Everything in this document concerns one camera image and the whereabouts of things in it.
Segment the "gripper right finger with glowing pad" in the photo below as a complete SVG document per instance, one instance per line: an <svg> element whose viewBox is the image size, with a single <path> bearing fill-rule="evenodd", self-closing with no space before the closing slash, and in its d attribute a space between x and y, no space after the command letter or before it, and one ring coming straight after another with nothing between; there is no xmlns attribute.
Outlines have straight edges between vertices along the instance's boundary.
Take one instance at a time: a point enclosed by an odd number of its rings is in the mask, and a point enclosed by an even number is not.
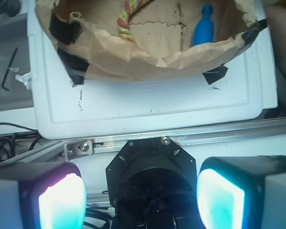
<svg viewBox="0 0 286 229"><path fill-rule="evenodd" d="M207 229L286 229L286 156L213 156L197 203Z"/></svg>

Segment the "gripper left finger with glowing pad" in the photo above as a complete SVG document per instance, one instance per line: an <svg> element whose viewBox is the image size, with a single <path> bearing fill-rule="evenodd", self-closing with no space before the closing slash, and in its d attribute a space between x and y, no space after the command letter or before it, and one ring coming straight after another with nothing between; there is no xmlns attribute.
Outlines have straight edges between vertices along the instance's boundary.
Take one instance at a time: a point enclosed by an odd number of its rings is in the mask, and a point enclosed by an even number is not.
<svg viewBox="0 0 286 229"><path fill-rule="evenodd" d="M0 229L81 229L86 204L74 163L0 163Z"/></svg>

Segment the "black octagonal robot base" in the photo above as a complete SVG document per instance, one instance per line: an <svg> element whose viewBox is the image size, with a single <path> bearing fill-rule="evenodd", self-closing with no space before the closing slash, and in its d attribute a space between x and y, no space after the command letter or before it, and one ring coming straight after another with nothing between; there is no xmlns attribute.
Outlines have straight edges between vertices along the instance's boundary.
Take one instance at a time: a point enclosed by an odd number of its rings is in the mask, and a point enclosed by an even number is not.
<svg viewBox="0 0 286 229"><path fill-rule="evenodd" d="M106 168L114 229L201 229L196 160L162 138L128 141Z"/></svg>

